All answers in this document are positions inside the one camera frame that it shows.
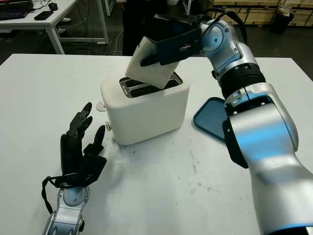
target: silver robotic arm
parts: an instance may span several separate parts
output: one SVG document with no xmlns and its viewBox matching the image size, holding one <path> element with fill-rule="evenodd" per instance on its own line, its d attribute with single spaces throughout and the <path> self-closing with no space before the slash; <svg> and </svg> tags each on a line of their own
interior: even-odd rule
<svg viewBox="0 0 313 235">
<path fill-rule="evenodd" d="M 201 23 L 202 32 L 212 22 Z M 225 97 L 228 151 L 250 171 L 261 234 L 312 235 L 313 175 L 295 155 L 298 133 L 286 108 L 231 24 L 219 20 L 201 45 Z"/>
</svg>

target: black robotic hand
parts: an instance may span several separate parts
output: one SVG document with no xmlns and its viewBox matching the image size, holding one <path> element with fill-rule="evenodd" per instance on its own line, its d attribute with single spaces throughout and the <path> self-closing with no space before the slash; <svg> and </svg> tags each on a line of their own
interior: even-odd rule
<svg viewBox="0 0 313 235">
<path fill-rule="evenodd" d="M 42 197 L 50 213 L 53 210 L 47 201 L 45 192 L 48 182 L 51 182 L 56 188 L 87 187 L 99 178 L 107 163 L 104 157 L 98 155 L 104 148 L 102 146 L 105 134 L 104 125 L 99 127 L 94 143 L 90 143 L 82 151 L 82 139 L 92 122 L 92 117 L 88 117 L 91 108 L 92 104 L 90 102 L 86 104 L 82 111 L 75 115 L 66 134 L 61 136 L 62 176 L 48 176 L 42 183 Z"/>
</svg>

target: white toaster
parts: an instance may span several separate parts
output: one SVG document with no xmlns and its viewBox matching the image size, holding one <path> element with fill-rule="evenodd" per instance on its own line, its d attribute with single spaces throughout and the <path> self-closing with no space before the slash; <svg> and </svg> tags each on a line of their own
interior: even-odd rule
<svg viewBox="0 0 313 235">
<path fill-rule="evenodd" d="M 106 79 L 101 94 L 115 140 L 140 142 L 182 125 L 189 83 L 173 73 L 163 90 L 128 77 Z"/>
</svg>

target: phone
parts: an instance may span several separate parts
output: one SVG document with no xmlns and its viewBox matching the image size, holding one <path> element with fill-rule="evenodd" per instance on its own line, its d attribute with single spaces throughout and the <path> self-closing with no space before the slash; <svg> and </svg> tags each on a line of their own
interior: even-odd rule
<svg viewBox="0 0 313 235">
<path fill-rule="evenodd" d="M 34 19 L 36 21 L 44 21 L 46 20 L 49 16 L 51 16 L 53 11 L 43 11 L 39 15 L 35 16 Z"/>
</svg>

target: keyboard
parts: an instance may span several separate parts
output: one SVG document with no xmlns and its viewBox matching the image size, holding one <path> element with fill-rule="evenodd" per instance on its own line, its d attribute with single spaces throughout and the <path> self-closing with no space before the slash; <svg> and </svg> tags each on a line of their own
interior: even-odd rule
<svg viewBox="0 0 313 235">
<path fill-rule="evenodd" d="M 24 18 L 27 14 L 27 9 L 0 9 L 0 21 Z"/>
</svg>

